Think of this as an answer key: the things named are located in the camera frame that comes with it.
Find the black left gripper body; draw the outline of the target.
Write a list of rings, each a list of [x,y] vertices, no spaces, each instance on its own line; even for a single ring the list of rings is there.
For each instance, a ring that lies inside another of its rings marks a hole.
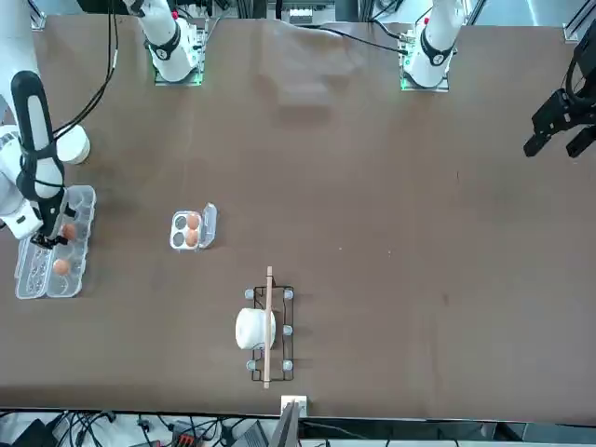
[[[572,85],[576,68],[584,81],[583,87],[575,91]],[[574,124],[588,124],[595,121],[595,35],[585,34],[577,44],[569,63],[570,115]]]

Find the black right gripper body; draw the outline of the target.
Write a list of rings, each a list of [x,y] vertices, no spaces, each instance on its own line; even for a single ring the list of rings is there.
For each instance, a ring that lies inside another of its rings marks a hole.
[[[63,197],[51,197],[39,202],[39,210],[43,221],[39,233],[44,237],[55,237],[59,231],[62,214],[64,211],[65,199]]]

